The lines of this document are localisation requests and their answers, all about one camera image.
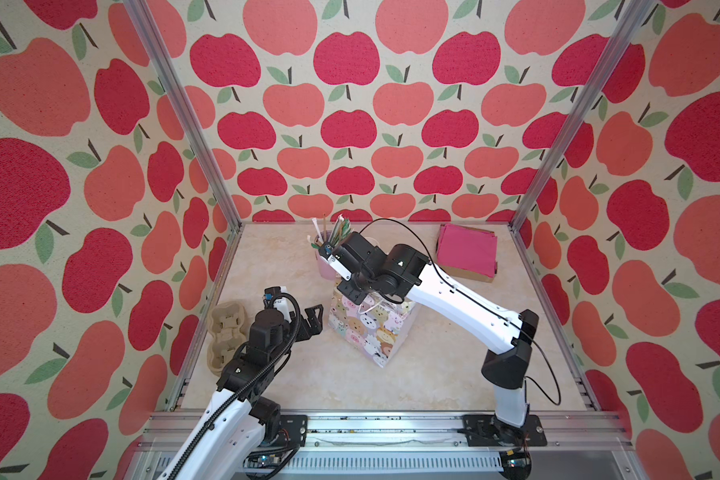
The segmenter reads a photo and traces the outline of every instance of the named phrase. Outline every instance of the animal print gift bag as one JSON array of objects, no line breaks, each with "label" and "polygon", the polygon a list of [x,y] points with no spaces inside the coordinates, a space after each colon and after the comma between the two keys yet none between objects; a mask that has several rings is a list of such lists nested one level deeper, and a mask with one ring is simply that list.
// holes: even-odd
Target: animal print gift bag
[{"label": "animal print gift bag", "polygon": [[384,368],[400,350],[418,307],[410,300],[400,305],[387,302],[377,293],[369,293],[358,306],[334,289],[328,322],[344,340]]}]

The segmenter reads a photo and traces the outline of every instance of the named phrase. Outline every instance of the apple print wallpaper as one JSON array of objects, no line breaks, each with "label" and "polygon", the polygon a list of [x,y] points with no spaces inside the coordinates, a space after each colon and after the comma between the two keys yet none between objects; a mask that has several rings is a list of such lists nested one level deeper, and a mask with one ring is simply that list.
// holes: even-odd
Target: apple print wallpaper
[{"label": "apple print wallpaper", "polygon": [[[174,68],[217,159],[236,165],[226,185],[244,222],[507,220],[624,7],[169,1],[186,20]],[[607,101],[644,69],[635,46]],[[163,129],[180,138],[164,105]],[[593,147],[585,125],[570,162]]]},{"label": "apple print wallpaper", "polygon": [[230,231],[149,63],[122,3],[0,2],[0,480],[122,478],[202,318]]},{"label": "apple print wallpaper", "polygon": [[720,2],[658,3],[630,49],[645,71],[615,70],[585,118],[594,148],[569,148],[525,233],[650,478],[719,480]]}]

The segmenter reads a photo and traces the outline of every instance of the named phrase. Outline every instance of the side wall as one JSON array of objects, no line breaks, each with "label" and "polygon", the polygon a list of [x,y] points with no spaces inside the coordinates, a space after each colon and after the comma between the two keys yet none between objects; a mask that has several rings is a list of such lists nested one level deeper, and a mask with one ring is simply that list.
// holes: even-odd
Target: side wall
[{"label": "side wall", "polygon": [[595,150],[554,170],[530,257],[650,477],[718,480],[720,2],[664,3],[685,5],[659,4],[634,38],[646,72],[587,116]]},{"label": "side wall", "polygon": [[[237,163],[224,177],[249,222],[342,210],[508,220],[623,9],[170,1],[186,19],[176,71],[190,99],[209,105],[200,123],[220,163]],[[643,59],[627,69],[642,73]],[[593,144],[586,127],[573,155]]]},{"label": "side wall", "polygon": [[1,29],[0,479],[121,478],[228,228],[122,3],[0,2]]}]

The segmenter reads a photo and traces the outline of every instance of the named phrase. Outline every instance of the pink paper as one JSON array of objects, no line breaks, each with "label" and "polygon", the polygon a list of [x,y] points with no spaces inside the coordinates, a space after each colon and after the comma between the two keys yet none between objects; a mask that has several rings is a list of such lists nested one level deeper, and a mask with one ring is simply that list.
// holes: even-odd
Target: pink paper
[{"label": "pink paper", "polygon": [[498,240],[493,232],[446,224],[440,230],[438,264],[493,277]]}]

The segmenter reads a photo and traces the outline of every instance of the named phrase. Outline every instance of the wall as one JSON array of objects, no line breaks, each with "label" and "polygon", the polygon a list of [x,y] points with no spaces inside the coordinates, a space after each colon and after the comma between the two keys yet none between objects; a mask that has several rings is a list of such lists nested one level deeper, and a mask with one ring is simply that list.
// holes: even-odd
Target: wall
[{"label": "wall", "polygon": [[530,255],[652,480],[720,480],[720,2],[664,3],[637,89],[587,115],[592,155],[528,216]]},{"label": "wall", "polygon": [[[176,70],[196,106],[216,103],[216,115],[198,116],[221,163],[237,162],[225,178],[245,221],[342,210],[356,220],[508,220],[623,9],[600,0],[171,3],[187,19]],[[624,69],[642,73],[634,60]],[[586,158],[593,141],[583,127],[571,157]]]},{"label": "wall", "polygon": [[1,28],[0,480],[121,478],[226,222],[122,3],[0,2]]}]

